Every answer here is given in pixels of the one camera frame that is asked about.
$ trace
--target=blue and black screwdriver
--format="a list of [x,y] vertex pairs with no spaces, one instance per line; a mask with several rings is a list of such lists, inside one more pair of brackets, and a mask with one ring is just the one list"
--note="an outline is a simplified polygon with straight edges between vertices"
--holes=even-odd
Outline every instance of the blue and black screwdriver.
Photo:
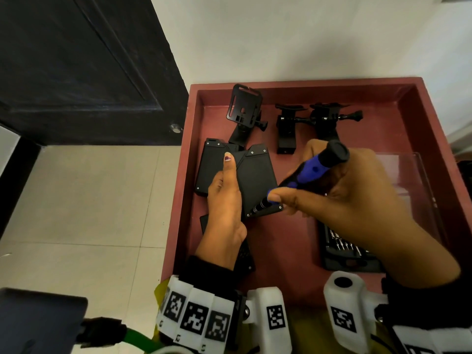
[[[339,140],[331,140],[327,143],[326,149],[313,158],[304,161],[297,170],[288,178],[283,180],[278,187],[291,187],[293,189],[304,190],[310,188],[319,178],[321,178],[333,166],[345,163],[349,160],[349,150]],[[264,197],[252,210],[251,214],[256,214],[277,202],[272,202]]]

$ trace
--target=person's left hand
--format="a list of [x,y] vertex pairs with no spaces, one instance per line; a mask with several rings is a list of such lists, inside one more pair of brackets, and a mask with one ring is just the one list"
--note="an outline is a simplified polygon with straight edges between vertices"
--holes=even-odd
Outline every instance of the person's left hand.
[[225,153],[223,171],[208,188],[208,225],[195,252],[201,260],[233,270],[239,247],[247,235],[241,222],[242,198],[236,177],[236,163]]

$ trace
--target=hand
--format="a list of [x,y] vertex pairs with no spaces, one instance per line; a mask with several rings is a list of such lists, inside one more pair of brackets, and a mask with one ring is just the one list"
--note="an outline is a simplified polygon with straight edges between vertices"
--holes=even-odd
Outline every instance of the hand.
[[[326,142],[310,140],[302,161],[325,148]],[[299,210],[317,218],[345,240],[374,253],[402,285],[422,288],[457,278],[459,265],[414,222],[375,153],[349,150],[349,161],[330,170],[327,196],[277,188],[268,199],[286,204],[289,214]]]
[[247,235],[241,222],[243,201],[236,177],[236,163],[225,153],[223,171],[208,188],[208,225],[195,253],[200,259],[234,269],[239,247]]

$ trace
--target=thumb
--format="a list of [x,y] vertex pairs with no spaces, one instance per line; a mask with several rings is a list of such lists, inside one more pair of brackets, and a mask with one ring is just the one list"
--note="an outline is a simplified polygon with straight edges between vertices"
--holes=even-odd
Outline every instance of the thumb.
[[239,188],[236,177],[236,162],[231,153],[226,152],[223,160],[223,186]]
[[322,222],[332,218],[336,203],[327,196],[321,196],[305,190],[297,190],[289,187],[278,187],[267,195],[267,199],[282,202],[291,208],[304,212]]

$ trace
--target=yellow fabric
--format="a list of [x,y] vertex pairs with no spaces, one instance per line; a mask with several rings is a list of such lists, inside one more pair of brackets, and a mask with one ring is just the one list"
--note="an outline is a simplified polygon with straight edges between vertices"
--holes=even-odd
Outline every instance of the yellow fabric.
[[[154,295],[159,307],[164,299],[169,280],[161,282],[154,290]],[[333,329],[329,321],[326,308],[290,307],[286,308],[288,328],[292,338],[293,354],[352,353],[338,344],[334,338]],[[241,338],[237,354],[246,354],[251,348],[251,332],[249,325],[241,325]],[[385,327],[377,326],[377,336],[393,347],[392,340],[388,336]],[[159,339],[157,326],[154,327],[153,340]],[[373,343],[372,354],[390,354],[390,352],[377,342]]]

